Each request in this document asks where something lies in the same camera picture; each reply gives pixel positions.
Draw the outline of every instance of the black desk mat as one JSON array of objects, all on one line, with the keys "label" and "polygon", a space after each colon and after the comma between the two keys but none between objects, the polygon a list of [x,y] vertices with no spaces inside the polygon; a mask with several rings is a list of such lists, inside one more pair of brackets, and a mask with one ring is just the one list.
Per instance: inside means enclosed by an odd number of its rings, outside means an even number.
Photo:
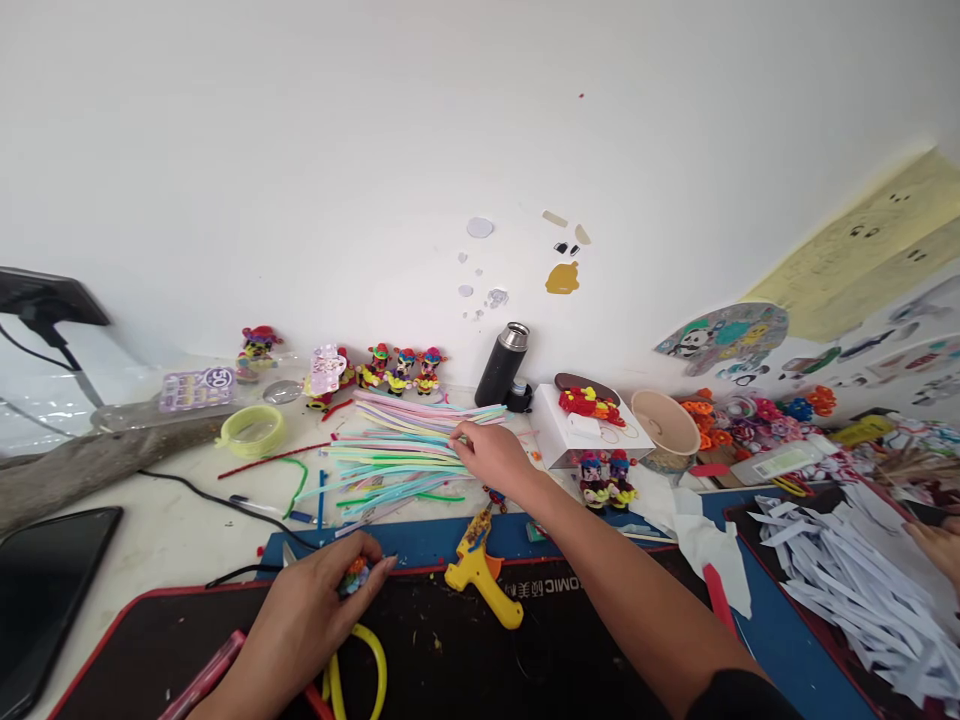
[{"label": "black desk mat", "polygon": [[[651,557],[709,606],[706,586],[676,548]],[[504,563],[500,585],[524,605],[505,630],[473,587],[447,587],[444,568],[395,574],[361,623],[387,656],[384,720],[412,717],[668,715],[607,632],[563,560]],[[156,720],[233,630],[250,629],[268,584],[156,590],[114,621],[51,718]],[[643,602],[643,597],[636,599]],[[350,638],[339,651],[347,715],[370,716],[376,665]],[[282,718],[315,718],[302,696]]]}]

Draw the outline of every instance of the white box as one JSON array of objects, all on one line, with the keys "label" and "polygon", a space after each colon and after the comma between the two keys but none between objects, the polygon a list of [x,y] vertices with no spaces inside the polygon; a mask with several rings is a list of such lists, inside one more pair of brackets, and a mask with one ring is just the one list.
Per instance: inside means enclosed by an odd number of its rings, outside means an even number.
[{"label": "white box", "polygon": [[[590,439],[570,431],[567,417],[570,415],[559,405],[560,390],[554,385],[539,385],[533,394],[532,412],[529,414],[530,427],[537,432],[537,447],[543,456],[543,465],[549,470],[576,467],[572,455],[580,455],[584,450],[608,455],[620,448],[627,451],[627,457],[639,460],[656,446],[640,427],[640,423],[630,412],[630,408],[620,405],[620,417],[627,423],[621,432],[608,422],[599,421],[603,437]],[[616,436],[616,442],[608,442]]]}]

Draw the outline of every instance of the phone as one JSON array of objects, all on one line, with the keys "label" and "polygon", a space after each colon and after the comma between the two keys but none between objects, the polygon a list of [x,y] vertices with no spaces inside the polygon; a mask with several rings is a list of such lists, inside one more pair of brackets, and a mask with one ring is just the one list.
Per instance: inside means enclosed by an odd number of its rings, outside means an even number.
[{"label": "phone", "polygon": [[0,720],[23,717],[43,692],[121,515],[74,513],[0,545]]}]

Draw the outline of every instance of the black thermos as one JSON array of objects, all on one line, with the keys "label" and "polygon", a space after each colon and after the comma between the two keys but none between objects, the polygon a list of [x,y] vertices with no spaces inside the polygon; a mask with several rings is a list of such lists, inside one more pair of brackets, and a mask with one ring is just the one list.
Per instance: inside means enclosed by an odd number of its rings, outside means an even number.
[{"label": "black thermos", "polygon": [[477,386],[477,394],[473,396],[477,407],[499,405],[507,401],[513,378],[516,377],[527,352],[529,337],[527,326],[520,323],[507,323],[503,332],[497,336],[497,342],[493,344],[487,367]]}]

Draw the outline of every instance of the black sleeve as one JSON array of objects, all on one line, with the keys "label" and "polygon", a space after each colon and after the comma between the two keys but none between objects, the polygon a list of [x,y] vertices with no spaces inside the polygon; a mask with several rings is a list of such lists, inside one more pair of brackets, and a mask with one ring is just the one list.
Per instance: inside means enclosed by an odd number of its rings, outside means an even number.
[{"label": "black sleeve", "polygon": [[721,670],[687,720],[803,720],[773,685],[746,670]]}]

